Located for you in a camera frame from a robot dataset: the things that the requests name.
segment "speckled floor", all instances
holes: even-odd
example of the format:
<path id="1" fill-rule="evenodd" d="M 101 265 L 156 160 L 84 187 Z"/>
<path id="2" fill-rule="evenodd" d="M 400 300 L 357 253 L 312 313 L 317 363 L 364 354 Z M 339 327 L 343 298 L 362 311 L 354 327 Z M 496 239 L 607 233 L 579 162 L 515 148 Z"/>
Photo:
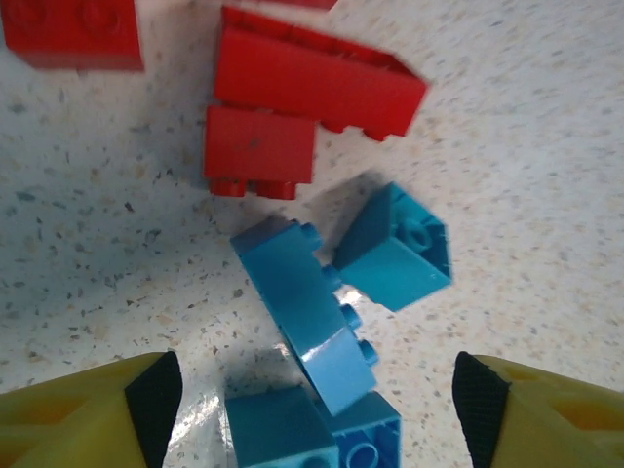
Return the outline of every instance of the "speckled floor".
<path id="1" fill-rule="evenodd" d="M 174 349 L 186 387 L 166 466 L 227 466 L 224 392 L 301 379 L 229 237 L 279 212 L 316 223 L 327 254 L 389 180 L 448 223 L 456 280 L 397 315 L 341 292 L 404 417 L 404 466 L 470 466 L 460 350 L 624 390 L 624 3 L 262 7 L 434 83 L 406 138 L 320 131 L 293 203 L 215 200 L 200 179 L 217 4 L 138 6 L 145 75 L 38 73 L 0 51 L 0 391 Z"/>

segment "plastic block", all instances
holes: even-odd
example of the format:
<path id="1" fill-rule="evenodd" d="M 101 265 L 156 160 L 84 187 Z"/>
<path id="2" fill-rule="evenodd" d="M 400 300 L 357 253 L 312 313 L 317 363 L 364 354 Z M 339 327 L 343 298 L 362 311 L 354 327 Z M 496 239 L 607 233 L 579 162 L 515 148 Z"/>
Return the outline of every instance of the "plastic block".
<path id="1" fill-rule="evenodd" d="M 264 0 L 265 2 L 283 3 L 285 5 L 295 5 L 297 7 L 319 8 L 330 10 L 338 0 Z"/>
<path id="2" fill-rule="evenodd" d="M 7 47 L 35 68 L 142 71 L 135 0 L 0 0 Z"/>
<path id="3" fill-rule="evenodd" d="M 225 401 L 239 468 L 338 468 L 338 447 L 301 387 Z"/>
<path id="4" fill-rule="evenodd" d="M 461 352 L 452 397 L 476 468 L 624 468 L 624 395 Z"/>
<path id="5" fill-rule="evenodd" d="M 445 226 L 395 183 L 370 198 L 333 266 L 346 284 L 393 312 L 451 283 Z"/>
<path id="6" fill-rule="evenodd" d="M 161 468 L 181 396 L 173 352 L 0 395 L 0 466 Z"/>
<path id="7" fill-rule="evenodd" d="M 254 181 L 259 196 L 292 200 L 312 181 L 314 138 L 312 120 L 210 106 L 204 176 L 214 195 L 242 197 Z"/>
<path id="8" fill-rule="evenodd" d="M 270 217 L 231 240 L 297 361 L 331 414 L 364 397 L 375 385 L 378 360 L 350 305 L 333 292 L 336 271 L 321 268 L 313 252 L 323 239 L 312 224 Z"/>
<path id="9" fill-rule="evenodd" d="M 376 392 L 338 416 L 317 408 L 340 449 L 340 468 L 400 468 L 401 415 Z"/>
<path id="10" fill-rule="evenodd" d="M 333 132 L 404 136 L 427 90 L 393 56 L 310 29 L 223 8 L 214 95 L 274 109 Z"/>

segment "black rubber pad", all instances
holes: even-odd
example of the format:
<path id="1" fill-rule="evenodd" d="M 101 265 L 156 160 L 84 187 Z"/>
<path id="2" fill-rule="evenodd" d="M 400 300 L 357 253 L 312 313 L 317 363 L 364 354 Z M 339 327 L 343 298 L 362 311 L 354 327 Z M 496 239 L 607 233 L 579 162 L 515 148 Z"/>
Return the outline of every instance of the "black rubber pad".
<path id="1" fill-rule="evenodd" d="M 173 351 L 126 387 L 128 410 L 147 468 L 163 466 L 181 398 L 182 375 Z"/>
<path id="2" fill-rule="evenodd" d="M 475 468 L 494 458 L 510 384 L 477 358 L 462 351 L 455 361 L 452 398 Z"/>

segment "blue brick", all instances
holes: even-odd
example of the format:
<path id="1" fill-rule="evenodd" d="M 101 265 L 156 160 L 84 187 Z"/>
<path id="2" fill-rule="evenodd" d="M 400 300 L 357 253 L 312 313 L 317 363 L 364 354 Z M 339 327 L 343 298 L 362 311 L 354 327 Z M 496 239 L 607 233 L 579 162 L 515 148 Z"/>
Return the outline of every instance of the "blue brick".
<path id="1" fill-rule="evenodd" d="M 381 395 L 370 392 L 338 416 L 317 408 L 340 449 L 340 468 L 401 467 L 401 415 Z"/>
<path id="2" fill-rule="evenodd" d="M 452 281 L 445 225 L 395 183 L 370 198 L 332 264 L 346 284 L 393 312 Z"/>
<path id="3" fill-rule="evenodd" d="M 341 282 L 313 252 L 323 240 L 311 224 L 271 217 L 231 240 L 293 355 L 331 414 L 375 385 L 378 360 L 354 330 L 361 321 L 333 295 Z"/>
<path id="4" fill-rule="evenodd" d="M 338 448 L 301 387 L 225 401 L 239 468 L 338 468 Z"/>

